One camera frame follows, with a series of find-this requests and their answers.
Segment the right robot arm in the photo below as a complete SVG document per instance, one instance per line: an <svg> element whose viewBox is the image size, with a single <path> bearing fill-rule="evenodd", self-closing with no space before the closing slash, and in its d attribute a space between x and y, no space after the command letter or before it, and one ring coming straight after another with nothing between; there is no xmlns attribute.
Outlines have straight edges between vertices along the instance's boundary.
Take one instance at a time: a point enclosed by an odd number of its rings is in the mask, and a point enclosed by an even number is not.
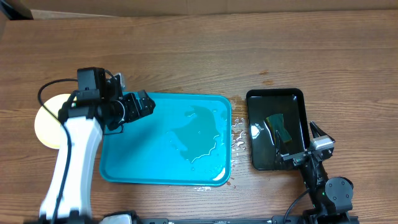
<svg viewBox="0 0 398 224"><path fill-rule="evenodd" d="M323 161L333 155L335 140L321 130L315 122L310 122L313 139L303 152L279 156L279 161L289 169L298 169L305 184L305 192L287 209L281 223L358 223L357 216L349 215L353 209L354 185L346 177L329 178ZM308 195L313 208L303 211L300 216L290 212L301 198Z"/></svg>

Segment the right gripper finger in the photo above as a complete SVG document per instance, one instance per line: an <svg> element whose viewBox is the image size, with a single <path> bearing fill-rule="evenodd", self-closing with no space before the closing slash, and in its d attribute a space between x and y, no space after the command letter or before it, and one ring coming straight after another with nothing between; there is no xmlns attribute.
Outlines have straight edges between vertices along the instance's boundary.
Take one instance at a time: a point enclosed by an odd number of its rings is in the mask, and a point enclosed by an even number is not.
<svg viewBox="0 0 398 224"><path fill-rule="evenodd" d="M287 143L289 142L289 133L287 131L280 132L277 130L275 132L275 146L277 148L277 152L281 156L285 156L289 153L287 149Z"/></svg>
<svg viewBox="0 0 398 224"><path fill-rule="evenodd" d="M318 138L320 136L326 136L326 132L321 130L314 121L310 122L310 130L312 132L313 138Z"/></svg>

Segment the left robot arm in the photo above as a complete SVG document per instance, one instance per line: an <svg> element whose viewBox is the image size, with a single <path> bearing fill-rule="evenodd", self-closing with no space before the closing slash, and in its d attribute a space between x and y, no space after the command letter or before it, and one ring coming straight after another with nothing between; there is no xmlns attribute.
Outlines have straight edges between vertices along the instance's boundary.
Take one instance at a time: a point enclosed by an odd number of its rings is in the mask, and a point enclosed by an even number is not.
<svg viewBox="0 0 398 224"><path fill-rule="evenodd" d="M155 102L146 91L123 93L121 74L99 67L80 68L73 91L54 116L60 123L60 149L37 223L96 223L91 211L95 155L104 130L149 116Z"/></svg>

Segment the green yellow sponge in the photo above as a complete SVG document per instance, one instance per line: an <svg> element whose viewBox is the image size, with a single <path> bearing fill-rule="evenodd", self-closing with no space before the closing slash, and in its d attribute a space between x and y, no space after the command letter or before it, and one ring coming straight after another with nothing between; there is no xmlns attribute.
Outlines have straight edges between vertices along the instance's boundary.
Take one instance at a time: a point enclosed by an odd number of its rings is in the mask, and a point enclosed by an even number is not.
<svg viewBox="0 0 398 224"><path fill-rule="evenodd" d="M273 142L276 143L276 137L277 134L276 132L279 133L281 140L284 143L287 143L289 141L292 140L291 135L289 134L289 132L285 129L284 126L284 116L283 114L273 114L271 116L268 116L265 120L266 125L271 133Z"/></svg>

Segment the yellow-green plate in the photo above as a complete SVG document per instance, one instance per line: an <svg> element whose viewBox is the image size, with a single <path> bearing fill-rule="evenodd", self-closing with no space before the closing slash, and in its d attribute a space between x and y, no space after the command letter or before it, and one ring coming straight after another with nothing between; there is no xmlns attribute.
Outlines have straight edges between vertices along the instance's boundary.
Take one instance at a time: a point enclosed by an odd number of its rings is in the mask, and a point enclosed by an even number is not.
<svg viewBox="0 0 398 224"><path fill-rule="evenodd" d="M56 95L47 100L44 105L57 117L58 111L70 94ZM38 110L35 121L34 131L38 140L51 149L60 148L60 123L44 109L43 106Z"/></svg>

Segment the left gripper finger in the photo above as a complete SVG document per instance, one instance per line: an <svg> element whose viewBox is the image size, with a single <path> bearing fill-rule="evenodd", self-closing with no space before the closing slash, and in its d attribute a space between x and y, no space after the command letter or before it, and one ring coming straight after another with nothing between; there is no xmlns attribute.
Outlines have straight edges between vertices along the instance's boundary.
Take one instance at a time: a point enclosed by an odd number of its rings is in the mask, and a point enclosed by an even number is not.
<svg viewBox="0 0 398 224"><path fill-rule="evenodd" d="M155 108L155 102L149 97L145 90L141 90L138 93L139 104L140 104L140 116L145 117L153 113Z"/></svg>
<svg viewBox="0 0 398 224"><path fill-rule="evenodd" d="M129 120L126 118L110 117L107 119L107 128L110 131L114 131L115 129L118 129L120 126L128 122Z"/></svg>

